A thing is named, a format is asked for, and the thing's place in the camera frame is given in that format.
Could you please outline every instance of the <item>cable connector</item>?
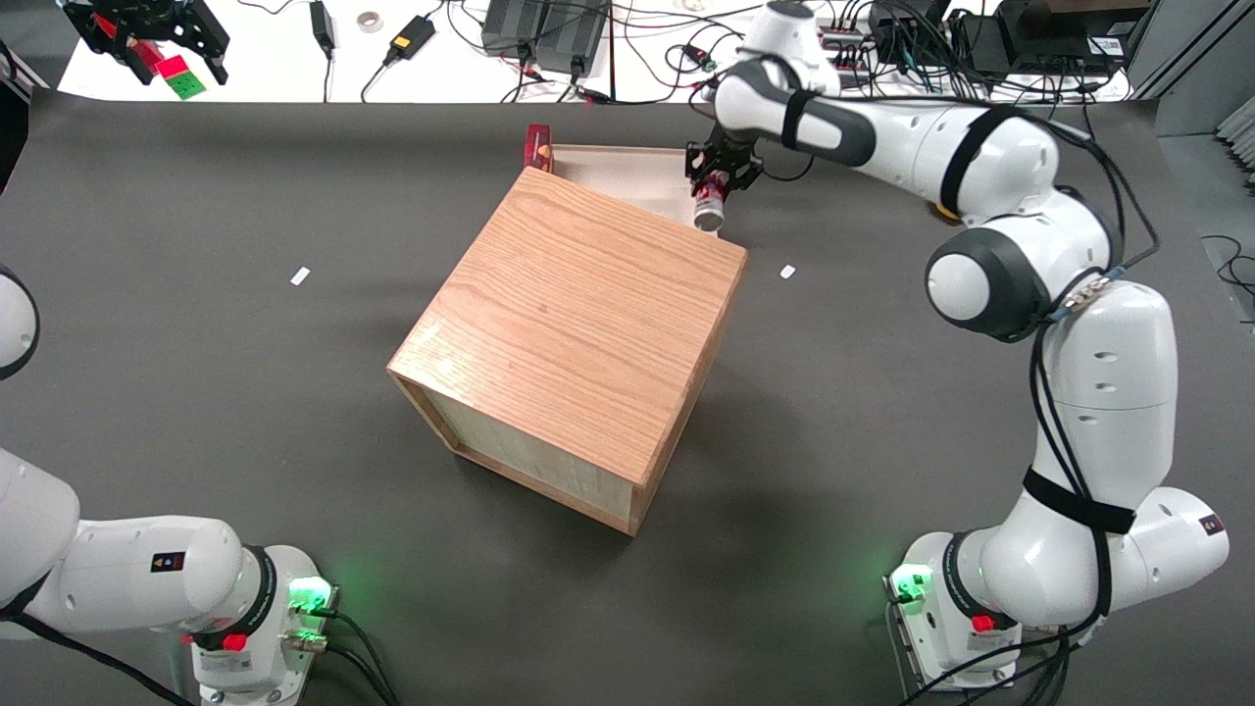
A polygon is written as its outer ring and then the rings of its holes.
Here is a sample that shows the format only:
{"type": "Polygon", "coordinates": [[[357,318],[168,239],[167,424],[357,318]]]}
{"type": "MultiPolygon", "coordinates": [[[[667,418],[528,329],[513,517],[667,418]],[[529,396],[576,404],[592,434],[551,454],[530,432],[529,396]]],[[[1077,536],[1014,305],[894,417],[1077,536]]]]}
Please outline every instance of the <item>cable connector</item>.
{"type": "Polygon", "coordinates": [[[418,50],[422,49],[434,34],[435,25],[432,24],[432,20],[422,15],[414,15],[414,19],[409,20],[409,24],[402,28],[402,30],[397,33],[397,36],[388,43],[388,54],[384,55],[384,65],[390,66],[402,59],[407,61],[413,59],[414,54],[418,54],[418,50]]]}
{"type": "Polygon", "coordinates": [[[610,103],[610,97],[600,90],[594,90],[591,88],[584,88],[582,85],[575,87],[575,93],[582,97],[589,103],[595,103],[597,105],[604,105],[610,103]]]}
{"type": "Polygon", "coordinates": [[[316,632],[291,631],[281,637],[279,643],[289,652],[309,652],[310,655],[326,652],[326,636],[316,632]]]}
{"type": "Polygon", "coordinates": [[[1069,293],[1068,297],[1064,298],[1062,303],[1059,303],[1059,307],[1055,308],[1054,311],[1050,311],[1050,315],[1048,315],[1045,319],[1053,324],[1057,324],[1063,319],[1068,317],[1069,315],[1093,303],[1094,300],[1098,298],[1103,291],[1106,291],[1107,286],[1112,281],[1124,276],[1124,271],[1126,271],[1124,267],[1114,266],[1111,270],[1089,280],[1088,282],[1086,282],[1084,286],[1069,293]]]}
{"type": "Polygon", "coordinates": [[[713,71],[718,68],[718,64],[715,64],[710,59],[710,53],[704,49],[700,49],[692,44],[685,44],[684,46],[680,46],[680,51],[683,51],[684,55],[688,56],[690,61],[702,66],[703,70],[713,71]]]}

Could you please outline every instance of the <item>green indicator light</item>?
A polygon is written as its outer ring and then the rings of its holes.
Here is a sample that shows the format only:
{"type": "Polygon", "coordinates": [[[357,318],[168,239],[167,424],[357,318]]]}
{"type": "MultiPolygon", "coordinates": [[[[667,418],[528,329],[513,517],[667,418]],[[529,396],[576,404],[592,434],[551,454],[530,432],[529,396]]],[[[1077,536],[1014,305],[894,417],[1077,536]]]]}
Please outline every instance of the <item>green indicator light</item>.
{"type": "Polygon", "coordinates": [[[331,584],[321,577],[292,579],[287,584],[287,604],[301,611],[326,608],[331,602],[331,584]]]}
{"type": "Polygon", "coordinates": [[[924,598],[932,581],[932,569],[920,564],[902,564],[894,572],[892,579],[899,601],[911,603],[924,598]]]}

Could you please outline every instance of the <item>black strap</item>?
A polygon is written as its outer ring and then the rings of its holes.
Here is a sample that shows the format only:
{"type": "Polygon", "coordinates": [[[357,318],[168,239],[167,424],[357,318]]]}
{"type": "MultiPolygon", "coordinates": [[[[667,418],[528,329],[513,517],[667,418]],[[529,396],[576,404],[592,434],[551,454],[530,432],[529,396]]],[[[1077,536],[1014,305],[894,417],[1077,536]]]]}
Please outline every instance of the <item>black strap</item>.
{"type": "Polygon", "coordinates": [[[277,588],[275,562],[272,562],[270,559],[270,554],[266,554],[266,551],[260,547],[245,544],[243,548],[257,558],[257,569],[261,572],[261,583],[257,587],[257,596],[254,598],[252,606],[250,606],[235,623],[231,623],[230,626],[216,632],[192,633],[192,641],[196,642],[196,646],[201,650],[208,650],[211,652],[222,650],[222,641],[228,635],[251,636],[257,632],[257,628],[261,627],[266,614],[270,613],[270,607],[275,603],[275,592],[277,588]]]}
{"type": "Polygon", "coordinates": [[[945,552],[941,554],[941,576],[945,578],[945,587],[950,591],[950,599],[964,616],[969,618],[989,616],[994,619],[994,630],[1010,630],[1017,624],[1010,616],[985,608],[963,584],[963,577],[959,574],[959,549],[973,532],[976,530],[956,532],[950,538],[950,543],[945,545],[945,552]]]}
{"type": "Polygon", "coordinates": [[[1133,519],[1137,518],[1137,513],[1128,508],[1107,505],[1074,495],[1047,480],[1032,468],[1024,474],[1024,490],[1038,503],[1064,518],[1111,534],[1128,534],[1133,527],[1133,519]]]}
{"type": "Polygon", "coordinates": [[[797,123],[802,122],[802,110],[816,95],[818,93],[811,90],[794,90],[788,97],[788,104],[784,107],[784,125],[781,127],[781,144],[784,147],[797,149],[797,123]]]}
{"type": "Polygon", "coordinates": [[[21,617],[21,613],[30,606],[30,602],[39,596],[39,589],[44,588],[48,574],[44,574],[35,583],[28,586],[21,593],[13,597],[8,606],[0,608],[0,623],[11,623],[21,617]]]}
{"type": "Polygon", "coordinates": [[[968,173],[968,164],[976,158],[976,152],[980,152],[985,138],[1003,122],[1018,114],[1019,108],[1014,105],[994,105],[968,125],[968,134],[963,135],[959,148],[950,155],[950,164],[941,177],[941,204],[951,213],[963,214],[959,211],[959,187],[963,186],[963,176],[968,173]]]}

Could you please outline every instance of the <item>power adapter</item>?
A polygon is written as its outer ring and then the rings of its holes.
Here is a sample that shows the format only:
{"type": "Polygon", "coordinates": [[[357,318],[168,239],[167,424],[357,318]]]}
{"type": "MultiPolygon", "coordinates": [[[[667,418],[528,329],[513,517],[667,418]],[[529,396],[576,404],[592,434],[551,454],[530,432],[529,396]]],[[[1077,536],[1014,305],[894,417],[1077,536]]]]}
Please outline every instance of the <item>power adapter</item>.
{"type": "Polygon", "coordinates": [[[330,61],[331,54],[335,51],[335,28],[331,25],[331,15],[326,11],[323,0],[310,3],[310,25],[314,30],[314,39],[323,49],[323,54],[326,55],[326,60],[330,61]]]}
{"type": "Polygon", "coordinates": [[[384,65],[390,66],[402,59],[407,61],[413,59],[414,54],[418,54],[418,50],[432,39],[433,34],[435,34],[435,26],[432,20],[423,15],[414,15],[414,19],[409,20],[409,24],[397,33],[397,36],[388,45],[384,65]]]}

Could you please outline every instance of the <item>wooden box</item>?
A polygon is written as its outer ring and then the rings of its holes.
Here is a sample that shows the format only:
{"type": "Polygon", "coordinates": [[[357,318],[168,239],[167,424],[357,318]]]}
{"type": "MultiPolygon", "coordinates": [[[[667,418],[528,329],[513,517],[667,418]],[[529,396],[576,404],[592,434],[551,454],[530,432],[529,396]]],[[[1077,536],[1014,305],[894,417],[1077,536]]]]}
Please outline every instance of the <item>wooden box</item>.
{"type": "Polygon", "coordinates": [[[456,454],[635,535],[747,258],[526,168],[388,374],[456,454]]]}

